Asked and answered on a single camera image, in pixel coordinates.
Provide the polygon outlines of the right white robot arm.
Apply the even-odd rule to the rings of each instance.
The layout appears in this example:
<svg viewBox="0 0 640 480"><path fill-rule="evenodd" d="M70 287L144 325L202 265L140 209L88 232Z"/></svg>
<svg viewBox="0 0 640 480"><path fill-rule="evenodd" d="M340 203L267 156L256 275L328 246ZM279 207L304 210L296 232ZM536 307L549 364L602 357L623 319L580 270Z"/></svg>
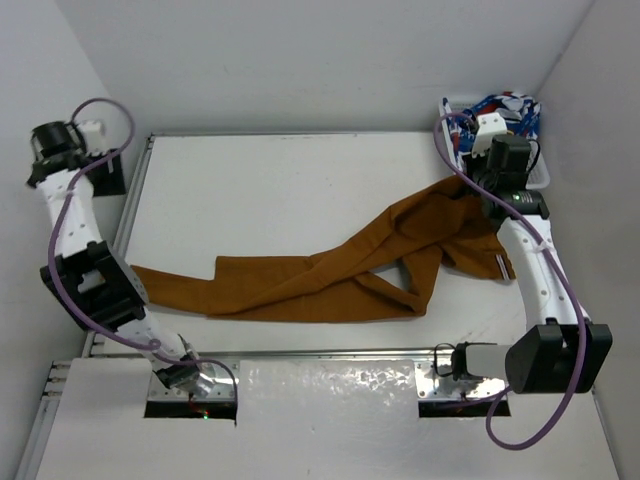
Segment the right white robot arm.
<svg viewBox="0 0 640 480"><path fill-rule="evenodd" d="M483 212L506 251L525 307L527 332L506 351L506 381L518 394L563 393L580 365L575 391L582 394L593 387L613 336L606 324L584 314L585 353L579 355L571 294L548 262L559 260L549 210L540 192L526 188L531 150L523 137L498 134L484 155L466 161L474 184L493 195L483 199Z"/></svg>

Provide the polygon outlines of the brown trousers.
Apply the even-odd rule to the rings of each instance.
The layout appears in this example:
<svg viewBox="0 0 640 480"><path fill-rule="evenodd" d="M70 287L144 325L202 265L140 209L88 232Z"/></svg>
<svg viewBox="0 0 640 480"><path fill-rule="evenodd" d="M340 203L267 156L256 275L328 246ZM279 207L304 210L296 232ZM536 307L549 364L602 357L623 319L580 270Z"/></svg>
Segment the brown trousers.
<svg viewBox="0 0 640 480"><path fill-rule="evenodd" d="M211 280L133 269L153 304L210 319L361 323L425 315L441 267L480 280L516 277L481 200L455 176L311 256L221 256Z"/></svg>

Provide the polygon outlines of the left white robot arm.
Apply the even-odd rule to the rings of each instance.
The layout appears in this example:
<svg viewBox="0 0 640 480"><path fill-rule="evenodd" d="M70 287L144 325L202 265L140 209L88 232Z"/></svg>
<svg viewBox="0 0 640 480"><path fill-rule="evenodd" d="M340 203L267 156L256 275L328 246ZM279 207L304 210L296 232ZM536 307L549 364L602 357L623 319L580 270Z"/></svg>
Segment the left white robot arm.
<svg viewBox="0 0 640 480"><path fill-rule="evenodd" d="M53 231L43 283L83 329L138 351L168 390L203 399L215 386L191 345L149 312L141 280L100 233L93 201L126 192L121 154L100 121L54 121L32 130L29 187L44 198Z"/></svg>

